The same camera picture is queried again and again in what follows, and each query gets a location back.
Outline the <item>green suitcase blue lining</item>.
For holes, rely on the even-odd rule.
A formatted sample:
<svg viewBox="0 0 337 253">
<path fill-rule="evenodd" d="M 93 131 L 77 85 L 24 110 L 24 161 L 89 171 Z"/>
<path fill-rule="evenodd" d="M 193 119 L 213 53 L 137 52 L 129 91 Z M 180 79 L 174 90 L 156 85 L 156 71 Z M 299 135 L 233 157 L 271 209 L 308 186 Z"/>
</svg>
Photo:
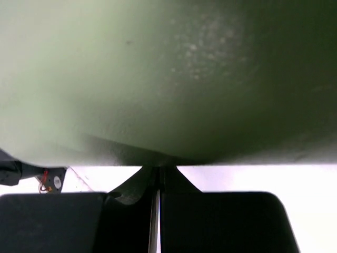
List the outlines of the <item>green suitcase blue lining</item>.
<svg viewBox="0 0 337 253">
<path fill-rule="evenodd" d="M 336 163 L 336 1 L 1 1 L 1 149 Z"/>
</svg>

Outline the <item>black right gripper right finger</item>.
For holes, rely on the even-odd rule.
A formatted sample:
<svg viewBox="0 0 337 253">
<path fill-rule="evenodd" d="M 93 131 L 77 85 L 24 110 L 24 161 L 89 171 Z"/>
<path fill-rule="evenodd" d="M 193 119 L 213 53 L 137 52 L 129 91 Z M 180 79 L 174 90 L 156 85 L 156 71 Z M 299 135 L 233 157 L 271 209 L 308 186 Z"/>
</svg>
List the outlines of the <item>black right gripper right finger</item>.
<svg viewBox="0 0 337 253">
<path fill-rule="evenodd" d="M 158 180 L 162 252 L 299 252 L 276 195 L 202 192 L 175 166 Z"/>
</svg>

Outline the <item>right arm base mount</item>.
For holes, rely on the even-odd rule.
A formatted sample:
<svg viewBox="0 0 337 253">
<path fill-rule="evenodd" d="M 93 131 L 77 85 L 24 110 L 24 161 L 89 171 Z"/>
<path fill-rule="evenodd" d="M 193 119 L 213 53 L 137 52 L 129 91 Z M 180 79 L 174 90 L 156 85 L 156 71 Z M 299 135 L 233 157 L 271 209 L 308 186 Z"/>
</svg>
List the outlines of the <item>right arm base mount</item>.
<svg viewBox="0 0 337 253">
<path fill-rule="evenodd" d="M 21 179 L 36 178 L 39 193 L 60 194 L 63 189 L 67 167 L 38 167 L 22 163 Z"/>
</svg>

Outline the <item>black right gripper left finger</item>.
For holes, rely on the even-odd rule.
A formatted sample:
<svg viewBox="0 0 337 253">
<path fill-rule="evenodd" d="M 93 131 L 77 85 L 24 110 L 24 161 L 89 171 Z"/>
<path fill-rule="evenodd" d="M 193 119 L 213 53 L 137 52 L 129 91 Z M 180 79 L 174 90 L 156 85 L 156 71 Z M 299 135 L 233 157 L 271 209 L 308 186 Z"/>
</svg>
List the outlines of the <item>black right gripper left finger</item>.
<svg viewBox="0 0 337 253">
<path fill-rule="evenodd" d="M 1 197 L 1 252 L 156 252 L 156 170 L 111 192 Z"/>
</svg>

